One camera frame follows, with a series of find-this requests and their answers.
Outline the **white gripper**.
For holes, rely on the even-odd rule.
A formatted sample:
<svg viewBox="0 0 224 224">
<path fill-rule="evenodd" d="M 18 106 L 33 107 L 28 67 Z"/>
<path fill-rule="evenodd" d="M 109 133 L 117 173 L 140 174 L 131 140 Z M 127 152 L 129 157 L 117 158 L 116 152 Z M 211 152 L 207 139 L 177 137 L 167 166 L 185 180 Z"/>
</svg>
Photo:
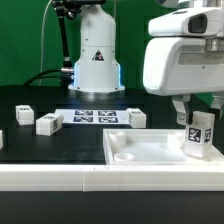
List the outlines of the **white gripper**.
<svg viewBox="0 0 224 224">
<path fill-rule="evenodd" d="M 177 123 L 191 124 L 190 96 L 215 92 L 209 111 L 222 118 L 224 106 L 224 52 L 206 52 L 201 38 L 152 39 L 145 51 L 143 85 L 148 93 L 171 96 Z"/>
</svg>

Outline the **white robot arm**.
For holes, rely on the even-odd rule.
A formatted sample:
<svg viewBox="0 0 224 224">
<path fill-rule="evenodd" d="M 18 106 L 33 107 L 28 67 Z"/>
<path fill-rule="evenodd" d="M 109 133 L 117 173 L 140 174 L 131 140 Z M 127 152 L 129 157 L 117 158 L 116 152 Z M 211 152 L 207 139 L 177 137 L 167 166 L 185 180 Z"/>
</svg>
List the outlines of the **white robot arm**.
<svg viewBox="0 0 224 224">
<path fill-rule="evenodd" d="M 194 93 L 212 92 L 209 111 L 217 119 L 224 105 L 224 0 L 162 0 L 172 13 L 149 21 L 148 43 L 143 64 L 143 85 L 147 92 L 174 98 L 178 120 L 193 121 L 186 108 Z M 117 72 L 115 41 L 103 38 L 96 29 L 99 8 L 83 12 L 80 59 L 75 64 L 76 87 L 92 92 L 110 85 L 103 75 Z"/>
</svg>

